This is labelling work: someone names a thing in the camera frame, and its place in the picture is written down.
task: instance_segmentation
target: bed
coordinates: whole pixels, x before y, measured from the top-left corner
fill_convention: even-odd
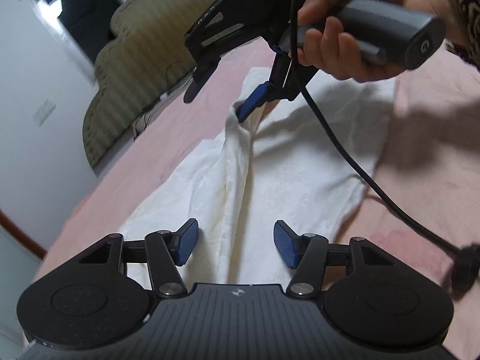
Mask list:
[[[114,233],[203,139],[224,127],[251,67],[271,67],[263,40],[222,59],[192,104],[174,100],[76,208],[37,278]],[[388,142],[375,180],[409,215],[455,245],[480,243],[480,74],[446,50],[397,79]],[[369,191],[337,243],[366,237],[445,288],[451,260],[393,217]],[[445,346],[461,360],[480,355],[480,284],[454,299]]]

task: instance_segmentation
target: dark window pane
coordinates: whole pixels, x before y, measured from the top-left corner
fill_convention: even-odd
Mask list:
[[[59,20],[93,63],[109,41],[110,19],[119,6],[118,0],[61,0]]]

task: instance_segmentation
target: patterned sleeve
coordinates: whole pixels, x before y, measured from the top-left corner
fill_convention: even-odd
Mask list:
[[[469,41],[467,47],[454,45],[456,54],[480,70],[480,0],[450,0]]]

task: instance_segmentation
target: wall outlet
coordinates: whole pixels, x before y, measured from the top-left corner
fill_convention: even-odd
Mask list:
[[[35,124],[41,127],[45,120],[47,120],[47,118],[51,115],[56,106],[57,105],[52,102],[52,100],[45,100],[45,102],[40,105],[37,111],[33,114],[33,120],[35,121]]]

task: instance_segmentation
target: crosshair logo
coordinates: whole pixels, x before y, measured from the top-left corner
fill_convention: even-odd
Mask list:
[[[242,295],[245,294],[245,291],[242,290],[241,288],[237,288],[237,289],[232,291],[232,294],[239,298],[239,297],[241,297]]]
[[[422,45],[420,46],[420,52],[422,54],[425,54],[429,48],[430,48],[430,42],[428,40],[424,40],[422,42]]]

